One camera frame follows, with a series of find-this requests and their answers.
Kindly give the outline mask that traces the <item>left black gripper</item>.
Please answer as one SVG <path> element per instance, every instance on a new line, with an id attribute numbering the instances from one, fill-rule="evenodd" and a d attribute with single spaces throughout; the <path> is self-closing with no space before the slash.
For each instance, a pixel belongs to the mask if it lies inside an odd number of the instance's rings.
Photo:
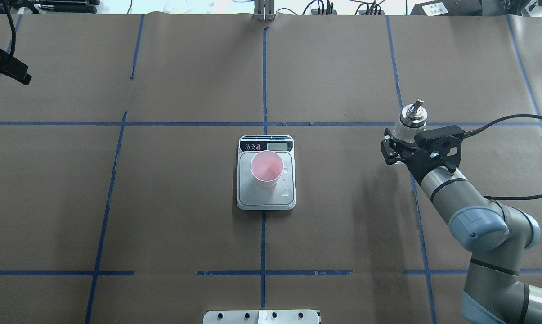
<path id="1" fill-rule="evenodd" d="M 32 80 L 28 66 L 14 56 L 3 53 L 4 50 L 0 49 L 0 73 L 28 86 Z"/>

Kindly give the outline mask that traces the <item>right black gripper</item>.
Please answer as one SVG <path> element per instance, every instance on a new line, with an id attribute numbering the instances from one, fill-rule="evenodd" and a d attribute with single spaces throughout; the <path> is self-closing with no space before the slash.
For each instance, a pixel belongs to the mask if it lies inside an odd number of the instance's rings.
<path id="1" fill-rule="evenodd" d="M 387 165 L 404 164 L 415 180 L 423 180 L 432 170 L 446 167 L 450 174 L 459 168 L 461 162 L 461 140 L 442 138 L 427 149 L 418 148 L 414 143 L 404 142 L 395 137 L 389 128 L 384 129 L 381 153 Z"/>

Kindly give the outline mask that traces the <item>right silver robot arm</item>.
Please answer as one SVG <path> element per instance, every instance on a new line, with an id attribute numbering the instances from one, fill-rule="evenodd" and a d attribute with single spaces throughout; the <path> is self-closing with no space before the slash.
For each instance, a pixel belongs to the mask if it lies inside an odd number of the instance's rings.
<path id="1" fill-rule="evenodd" d="M 462 141 L 458 126 L 417 133 L 403 141 L 384 129 L 386 164 L 402 162 L 452 236 L 471 252 L 460 312 L 473 324 L 542 324 L 542 288 L 519 280 L 524 251 L 542 231 L 528 213 L 486 198 L 459 170 Z"/>

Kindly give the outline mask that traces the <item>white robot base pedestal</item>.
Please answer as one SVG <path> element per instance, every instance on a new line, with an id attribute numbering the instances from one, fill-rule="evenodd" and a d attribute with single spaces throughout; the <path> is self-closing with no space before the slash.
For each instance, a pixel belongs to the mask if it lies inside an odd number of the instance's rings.
<path id="1" fill-rule="evenodd" d="M 211 310 L 203 324 L 321 324 L 320 311 L 312 309 Z"/>

